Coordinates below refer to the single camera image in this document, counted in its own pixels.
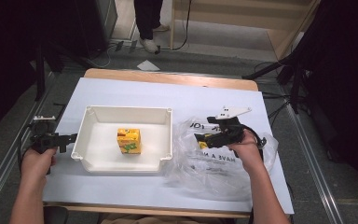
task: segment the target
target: shoe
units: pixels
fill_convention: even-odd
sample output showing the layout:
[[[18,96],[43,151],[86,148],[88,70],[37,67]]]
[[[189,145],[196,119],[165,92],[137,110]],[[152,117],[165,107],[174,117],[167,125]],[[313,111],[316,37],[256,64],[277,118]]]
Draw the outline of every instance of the shoe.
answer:
[[[145,50],[150,53],[158,54],[158,47],[153,40],[139,38],[139,42],[144,46]]]
[[[170,30],[170,25],[161,24],[158,28],[153,29],[153,32],[164,32],[164,31],[169,31],[169,30]]]

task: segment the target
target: yellow box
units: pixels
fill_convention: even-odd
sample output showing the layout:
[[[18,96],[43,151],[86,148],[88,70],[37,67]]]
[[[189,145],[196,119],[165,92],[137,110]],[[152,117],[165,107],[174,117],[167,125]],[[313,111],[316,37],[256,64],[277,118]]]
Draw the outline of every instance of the yellow box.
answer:
[[[139,129],[118,129],[117,142],[123,154],[141,154],[141,132]]]

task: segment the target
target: white table surface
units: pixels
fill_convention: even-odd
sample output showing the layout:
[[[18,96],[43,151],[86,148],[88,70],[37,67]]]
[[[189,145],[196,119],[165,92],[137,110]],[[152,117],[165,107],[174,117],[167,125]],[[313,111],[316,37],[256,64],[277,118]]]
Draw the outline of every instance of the white table surface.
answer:
[[[60,134],[78,133],[88,105],[169,107],[173,123],[191,117],[216,115],[223,106],[251,107],[239,116],[240,122],[258,133],[271,133],[264,101],[259,91],[184,86],[174,84],[119,81],[82,77],[57,127]],[[114,206],[195,209],[198,211],[250,212],[252,202],[225,202],[198,198],[181,186],[167,183],[161,174],[95,174],[71,158],[73,144],[57,154],[57,164],[48,175],[43,201]],[[281,161],[277,157],[271,181],[285,214],[293,214]]]

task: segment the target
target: clear plastic bag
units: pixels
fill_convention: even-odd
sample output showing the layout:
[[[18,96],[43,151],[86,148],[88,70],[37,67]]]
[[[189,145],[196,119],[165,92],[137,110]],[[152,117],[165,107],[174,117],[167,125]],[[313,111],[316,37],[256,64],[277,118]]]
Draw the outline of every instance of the clear plastic bag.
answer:
[[[195,133],[218,133],[218,125],[206,119],[192,118],[173,126],[173,157],[165,176],[195,193],[216,200],[241,201],[251,196],[250,178],[227,147],[200,149]],[[267,143],[263,147],[264,163],[271,170],[278,141],[268,133],[259,133]]]

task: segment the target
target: white plastic tray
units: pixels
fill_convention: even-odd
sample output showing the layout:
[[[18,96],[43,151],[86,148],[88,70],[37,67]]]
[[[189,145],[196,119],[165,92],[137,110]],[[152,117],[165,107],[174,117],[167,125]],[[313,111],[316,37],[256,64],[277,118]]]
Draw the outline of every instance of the white plastic tray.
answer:
[[[118,128],[140,129],[141,154],[121,153]],[[87,106],[71,157],[89,172],[156,173],[172,158],[172,110]]]

